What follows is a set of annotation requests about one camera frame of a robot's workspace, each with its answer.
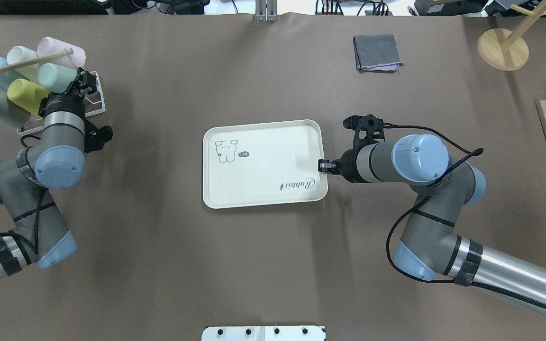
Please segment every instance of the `white floor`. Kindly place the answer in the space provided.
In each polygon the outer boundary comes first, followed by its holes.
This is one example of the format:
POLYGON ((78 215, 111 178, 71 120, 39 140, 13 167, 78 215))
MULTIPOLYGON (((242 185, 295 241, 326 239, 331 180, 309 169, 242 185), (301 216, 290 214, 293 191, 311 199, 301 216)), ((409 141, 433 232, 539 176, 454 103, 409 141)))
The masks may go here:
MULTIPOLYGON (((237 10, 239 13, 253 14, 256 8, 254 0, 235 0, 237 10)), ((386 0, 385 2, 393 15, 409 16, 408 6, 414 5, 414 0, 386 0)), ((277 13, 283 14, 288 12, 302 13, 313 15, 315 13, 316 0, 277 0, 277 13)), ((345 15, 356 15, 357 11, 363 3, 359 1, 345 1, 340 4, 345 15)), ((153 1, 149 1, 149 7, 154 5, 153 1)), ((362 10, 360 15, 364 15, 364 11, 371 10, 372 5, 368 4, 362 10)), ((145 9, 138 13, 145 11, 156 11, 156 9, 145 9)), ((235 13, 235 8, 231 0, 210 0, 210 4, 205 7, 206 14, 232 14, 235 13)), ((486 13, 472 13, 469 17, 485 17, 486 13)))

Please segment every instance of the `white mounting plate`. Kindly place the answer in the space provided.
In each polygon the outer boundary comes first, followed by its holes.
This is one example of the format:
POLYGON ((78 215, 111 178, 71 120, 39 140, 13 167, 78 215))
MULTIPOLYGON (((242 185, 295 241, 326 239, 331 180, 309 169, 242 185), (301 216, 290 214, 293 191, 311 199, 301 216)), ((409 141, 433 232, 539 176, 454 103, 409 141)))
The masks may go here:
POLYGON ((208 327, 201 334, 201 341, 325 341, 325 339, 324 326, 220 326, 208 327))
MULTIPOLYGON (((102 92, 102 87, 100 86, 100 77, 98 76, 98 72, 91 71, 90 73, 96 77, 97 92, 93 95, 85 96, 85 117, 102 114, 106 111, 106 107, 104 106, 104 93, 102 92)), ((40 132, 43 129, 43 118, 39 118, 29 120, 29 122, 26 123, 26 125, 24 125, 21 129, 18 129, 17 132, 18 135, 25 136, 28 134, 40 132)))
POLYGON ((212 128, 203 137, 203 201, 214 209, 317 201, 328 192, 321 158, 310 119, 212 128))

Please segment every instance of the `table surface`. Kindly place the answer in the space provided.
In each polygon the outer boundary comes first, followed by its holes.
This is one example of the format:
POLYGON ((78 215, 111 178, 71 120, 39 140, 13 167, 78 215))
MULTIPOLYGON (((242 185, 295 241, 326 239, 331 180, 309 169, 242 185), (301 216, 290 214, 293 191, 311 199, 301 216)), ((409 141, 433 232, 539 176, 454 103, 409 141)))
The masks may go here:
MULTIPOLYGON (((0 17, 0 54, 44 36, 82 46, 106 97, 93 122, 115 131, 87 155, 79 184, 52 191, 77 253, 0 280, 0 339, 188 341, 204 326, 320 324, 329 340, 546 340, 541 315, 388 265, 387 232, 414 201, 404 184, 329 177, 327 196, 312 203, 203 203, 211 127, 313 119, 332 159, 351 147, 342 119, 374 114, 483 147, 472 164, 488 190, 457 233, 546 268, 546 143, 535 106, 546 99, 546 19, 524 35, 529 61, 512 73, 486 65, 476 40, 520 19, 378 19, 0 17), (353 36, 381 33, 397 35, 405 65, 356 71, 353 36)), ((0 160, 20 148, 0 127, 0 160)), ((0 206, 0 231, 12 227, 0 206)))

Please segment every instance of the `robotic arm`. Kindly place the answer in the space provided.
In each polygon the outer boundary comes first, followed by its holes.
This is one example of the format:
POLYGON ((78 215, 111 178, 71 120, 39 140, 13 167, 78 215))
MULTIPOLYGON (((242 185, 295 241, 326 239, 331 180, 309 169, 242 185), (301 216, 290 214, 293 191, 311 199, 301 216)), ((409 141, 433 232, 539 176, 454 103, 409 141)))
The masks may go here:
POLYGON ((39 144, 0 162, 0 205, 16 228, 0 233, 0 278, 32 263, 47 268, 72 255, 77 245, 48 188, 67 188, 82 178, 84 154, 111 140, 112 129, 97 129, 85 119, 83 99, 96 91, 96 80, 78 69, 63 93, 41 102, 44 118, 39 144))
POLYGON ((372 115, 349 117, 343 125, 355 130, 354 147, 338 160, 319 160, 320 172, 342 175, 352 183, 403 182, 418 194, 415 206, 402 216, 409 215, 408 222, 393 259, 389 241, 401 218, 387 238, 387 256, 396 270, 418 281, 492 290, 546 315, 545 269, 454 233, 462 207, 474 205, 485 191, 485 177, 466 162, 483 149, 469 153, 439 134, 468 153, 455 160, 437 136, 408 135, 386 142, 383 132, 432 129, 391 125, 372 115), (434 280, 436 274, 452 279, 434 280))

